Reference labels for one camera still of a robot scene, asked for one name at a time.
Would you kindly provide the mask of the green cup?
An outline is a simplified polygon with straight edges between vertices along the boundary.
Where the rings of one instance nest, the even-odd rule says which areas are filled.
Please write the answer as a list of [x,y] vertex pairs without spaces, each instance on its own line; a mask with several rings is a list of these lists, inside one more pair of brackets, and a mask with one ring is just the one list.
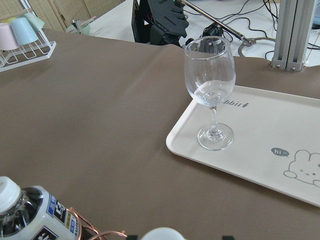
[[42,30],[42,28],[45,25],[45,22],[43,20],[41,20],[39,17],[37,17],[36,15],[34,15],[31,12],[27,12],[23,15],[29,22],[29,24],[31,25],[32,29],[37,33],[40,30]]

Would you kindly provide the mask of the metal rod tool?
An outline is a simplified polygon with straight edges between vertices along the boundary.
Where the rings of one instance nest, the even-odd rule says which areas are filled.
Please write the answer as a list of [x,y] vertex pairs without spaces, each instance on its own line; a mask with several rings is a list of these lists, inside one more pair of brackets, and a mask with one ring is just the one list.
[[219,26],[221,26],[222,29],[226,30],[228,33],[234,35],[237,39],[243,41],[245,44],[247,44],[248,46],[252,46],[253,43],[251,40],[249,40],[248,38],[246,38],[243,34],[241,34],[240,32],[236,31],[235,29],[233,29],[232,27],[229,27],[228,25],[226,25],[225,23],[223,23],[222,21],[218,20],[217,18],[213,17],[212,15],[210,15],[209,13],[207,13],[206,11],[202,10],[201,8],[199,8],[198,6],[194,5],[193,3],[189,2],[188,0],[182,0],[181,1],[184,5],[190,7],[191,9],[195,10],[197,13],[201,14],[202,16],[206,17],[207,19],[210,19],[211,21],[213,21],[214,23],[218,24]]

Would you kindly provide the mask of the black electronics box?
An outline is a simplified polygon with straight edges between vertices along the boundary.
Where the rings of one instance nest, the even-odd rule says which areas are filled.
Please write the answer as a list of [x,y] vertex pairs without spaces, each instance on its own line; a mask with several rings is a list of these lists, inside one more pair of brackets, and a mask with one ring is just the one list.
[[136,43],[180,46],[189,26],[179,0],[134,0],[131,27]]

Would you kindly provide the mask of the pink cup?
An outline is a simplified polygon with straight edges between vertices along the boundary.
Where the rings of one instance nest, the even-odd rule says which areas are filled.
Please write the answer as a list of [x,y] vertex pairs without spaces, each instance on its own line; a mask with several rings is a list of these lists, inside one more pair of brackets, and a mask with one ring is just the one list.
[[0,49],[3,51],[14,50],[19,47],[13,30],[9,23],[0,24]]

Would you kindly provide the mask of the tea bottle white cap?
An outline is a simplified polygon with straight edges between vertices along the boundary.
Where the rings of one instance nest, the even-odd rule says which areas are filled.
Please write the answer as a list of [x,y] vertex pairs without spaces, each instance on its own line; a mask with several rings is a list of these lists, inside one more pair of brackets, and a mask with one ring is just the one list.
[[79,240],[80,235],[79,220],[53,194],[0,177],[2,240]]

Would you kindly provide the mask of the aluminium frame post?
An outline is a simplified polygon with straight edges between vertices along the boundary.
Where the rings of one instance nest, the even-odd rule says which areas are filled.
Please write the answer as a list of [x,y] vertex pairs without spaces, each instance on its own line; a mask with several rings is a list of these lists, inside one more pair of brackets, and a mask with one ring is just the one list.
[[291,72],[303,69],[316,5],[315,0],[280,2],[272,67]]

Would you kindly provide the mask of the metal jigger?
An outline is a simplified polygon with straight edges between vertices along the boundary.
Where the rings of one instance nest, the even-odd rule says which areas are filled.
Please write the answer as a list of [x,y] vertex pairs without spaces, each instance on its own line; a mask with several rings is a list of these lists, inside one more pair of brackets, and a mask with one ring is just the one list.
[[82,21],[79,18],[73,19],[71,21],[71,24],[74,26],[74,28],[77,30],[77,32],[82,35],[83,31],[82,31]]

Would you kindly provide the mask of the clear wine glass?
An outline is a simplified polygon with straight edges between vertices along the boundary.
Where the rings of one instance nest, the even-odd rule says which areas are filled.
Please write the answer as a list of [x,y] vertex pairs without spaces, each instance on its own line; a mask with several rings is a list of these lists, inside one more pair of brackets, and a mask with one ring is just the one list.
[[204,36],[186,45],[184,81],[190,96],[210,109],[211,123],[203,126],[197,134],[200,145],[211,151],[230,146],[234,132],[217,120],[217,105],[231,95],[236,82],[229,41],[222,36]]

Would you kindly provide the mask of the cream rabbit tray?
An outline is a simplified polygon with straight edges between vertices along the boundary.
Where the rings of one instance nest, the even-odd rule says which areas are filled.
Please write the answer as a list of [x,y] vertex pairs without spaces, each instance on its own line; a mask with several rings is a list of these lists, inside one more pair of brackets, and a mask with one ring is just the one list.
[[312,205],[320,204],[320,101],[236,86],[217,108],[234,141],[210,151],[198,142],[209,110],[192,101],[166,138],[179,156],[230,173]]

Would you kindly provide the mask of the white cup rack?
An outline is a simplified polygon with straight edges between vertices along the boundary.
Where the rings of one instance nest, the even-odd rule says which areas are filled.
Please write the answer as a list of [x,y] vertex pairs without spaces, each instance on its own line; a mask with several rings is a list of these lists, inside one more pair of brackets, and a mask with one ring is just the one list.
[[[8,23],[16,18],[24,18],[24,14],[33,13],[33,9],[27,4],[23,10],[15,13],[10,13],[0,17],[0,23]],[[13,50],[0,50],[0,71],[4,72],[24,65],[32,64],[42,60],[49,59],[54,52],[57,43],[48,40],[43,28],[36,32],[38,40],[25,45],[18,45],[18,48]]]

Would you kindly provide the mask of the blue cup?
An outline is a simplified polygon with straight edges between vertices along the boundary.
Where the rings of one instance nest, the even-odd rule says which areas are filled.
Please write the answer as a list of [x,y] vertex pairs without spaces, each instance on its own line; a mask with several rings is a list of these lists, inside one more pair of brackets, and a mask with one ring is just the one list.
[[15,18],[10,22],[18,45],[26,45],[37,41],[39,38],[31,24],[25,17]]

